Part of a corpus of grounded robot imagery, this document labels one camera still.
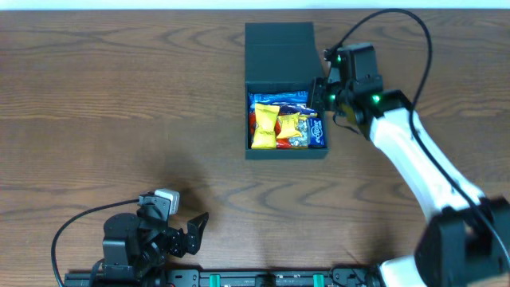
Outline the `black aluminium mounting rail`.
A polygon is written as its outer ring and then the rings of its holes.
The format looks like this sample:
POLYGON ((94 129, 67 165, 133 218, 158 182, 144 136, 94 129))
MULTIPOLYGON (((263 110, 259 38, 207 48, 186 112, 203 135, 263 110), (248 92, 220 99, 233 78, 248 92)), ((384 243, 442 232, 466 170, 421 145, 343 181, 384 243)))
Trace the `black aluminium mounting rail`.
POLYGON ((381 277, 366 268, 330 270, 199 271, 173 269, 164 275, 138 281, 113 281, 102 273, 68 273, 64 283, 87 286, 162 287, 383 287, 381 277))

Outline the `small yellow candy wrapper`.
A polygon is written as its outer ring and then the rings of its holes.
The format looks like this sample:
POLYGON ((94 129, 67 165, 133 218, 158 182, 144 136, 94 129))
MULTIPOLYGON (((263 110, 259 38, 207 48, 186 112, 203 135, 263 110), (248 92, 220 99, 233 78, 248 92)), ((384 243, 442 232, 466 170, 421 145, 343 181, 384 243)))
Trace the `small yellow candy wrapper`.
POLYGON ((277 117, 277 123, 280 125, 280 131, 277 139, 287 139, 293 137, 301 137, 302 134, 298 128, 300 113, 288 114, 277 117))

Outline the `red Hacks candy bag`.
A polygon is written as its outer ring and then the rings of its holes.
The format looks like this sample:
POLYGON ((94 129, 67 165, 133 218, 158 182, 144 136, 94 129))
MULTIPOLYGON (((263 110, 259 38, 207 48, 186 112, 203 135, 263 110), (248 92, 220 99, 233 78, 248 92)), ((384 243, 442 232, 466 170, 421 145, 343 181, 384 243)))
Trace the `red Hacks candy bag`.
MULTIPOLYGON (((253 140, 254 131, 257 127, 256 123, 256 115, 255 112, 251 112, 249 114, 249 133, 250 133, 250 140, 253 140)), ((276 122, 275 128, 274 128, 275 134, 278 136, 281 133, 281 126, 279 121, 276 122)), ((277 139, 276 140, 276 149, 290 149, 292 145, 290 144, 288 139, 277 139)))

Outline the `blue Eclipse gum pack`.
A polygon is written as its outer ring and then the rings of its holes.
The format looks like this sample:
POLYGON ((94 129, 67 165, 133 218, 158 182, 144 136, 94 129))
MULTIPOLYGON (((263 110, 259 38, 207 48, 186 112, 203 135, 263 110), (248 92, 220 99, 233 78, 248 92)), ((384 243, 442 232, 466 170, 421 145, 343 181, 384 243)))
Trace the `blue Eclipse gum pack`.
POLYGON ((311 148, 324 148, 324 128, 322 120, 319 117, 308 119, 309 144, 311 148))

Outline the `dark blue snack bar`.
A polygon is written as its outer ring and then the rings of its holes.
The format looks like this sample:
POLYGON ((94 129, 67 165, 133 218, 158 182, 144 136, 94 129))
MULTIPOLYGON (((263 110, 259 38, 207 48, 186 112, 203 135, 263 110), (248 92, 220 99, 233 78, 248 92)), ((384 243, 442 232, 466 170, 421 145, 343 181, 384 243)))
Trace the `dark blue snack bar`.
POLYGON ((302 116, 317 117, 318 112, 312 108, 308 108, 303 104, 282 104, 280 106, 279 115, 289 115, 299 113, 302 116))

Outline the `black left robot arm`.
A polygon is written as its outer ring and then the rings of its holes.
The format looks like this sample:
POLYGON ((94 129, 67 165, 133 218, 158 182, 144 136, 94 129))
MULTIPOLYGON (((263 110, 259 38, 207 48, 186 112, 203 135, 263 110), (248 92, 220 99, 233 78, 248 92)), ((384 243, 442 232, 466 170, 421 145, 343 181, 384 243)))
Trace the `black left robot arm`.
POLYGON ((187 222, 187 229, 169 226, 179 209, 180 194, 159 189, 140 195, 139 209, 110 217, 104 224, 104 258, 92 268, 90 286, 165 286, 167 256, 195 255, 209 220, 207 212, 187 222))

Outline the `yellow seed snack bag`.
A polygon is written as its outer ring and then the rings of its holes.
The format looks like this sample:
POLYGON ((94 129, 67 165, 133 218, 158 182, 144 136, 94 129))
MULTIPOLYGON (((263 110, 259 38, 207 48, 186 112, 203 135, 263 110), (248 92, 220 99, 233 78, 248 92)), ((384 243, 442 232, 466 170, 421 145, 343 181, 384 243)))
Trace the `yellow seed snack bag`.
POLYGON ((311 132, 310 123, 306 116, 298 118, 297 130, 300 133, 299 136, 288 138, 291 148, 308 148, 311 132))

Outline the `blue wafer bar packet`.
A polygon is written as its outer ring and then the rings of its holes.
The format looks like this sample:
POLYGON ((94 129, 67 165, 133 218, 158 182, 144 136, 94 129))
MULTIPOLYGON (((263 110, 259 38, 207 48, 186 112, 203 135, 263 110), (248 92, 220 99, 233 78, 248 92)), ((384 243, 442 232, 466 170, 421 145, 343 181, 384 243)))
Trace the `blue wafer bar packet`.
POLYGON ((308 101, 307 91, 281 92, 275 94, 249 93, 249 111, 255 110, 256 104, 282 105, 282 104, 306 104, 308 101))

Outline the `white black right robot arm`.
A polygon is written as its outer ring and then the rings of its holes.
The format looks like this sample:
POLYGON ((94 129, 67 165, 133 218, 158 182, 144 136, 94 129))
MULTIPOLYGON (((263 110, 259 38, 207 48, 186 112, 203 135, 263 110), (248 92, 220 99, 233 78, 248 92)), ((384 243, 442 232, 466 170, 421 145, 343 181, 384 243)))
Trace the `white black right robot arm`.
POLYGON ((508 273, 509 203, 489 199, 448 160, 400 90, 385 90, 369 43, 327 49, 309 105, 349 121, 395 166, 426 218, 413 254, 379 264, 369 286, 466 286, 508 273))

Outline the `large yellow candy wrapper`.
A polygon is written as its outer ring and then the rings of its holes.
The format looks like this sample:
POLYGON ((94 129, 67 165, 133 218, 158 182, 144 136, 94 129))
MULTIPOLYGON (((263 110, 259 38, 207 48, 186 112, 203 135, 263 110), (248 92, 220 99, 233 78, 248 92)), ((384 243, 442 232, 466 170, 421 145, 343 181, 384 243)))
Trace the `large yellow candy wrapper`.
POLYGON ((277 139, 275 126, 280 107, 277 105, 255 104, 256 127, 253 133, 252 149, 275 149, 277 139))

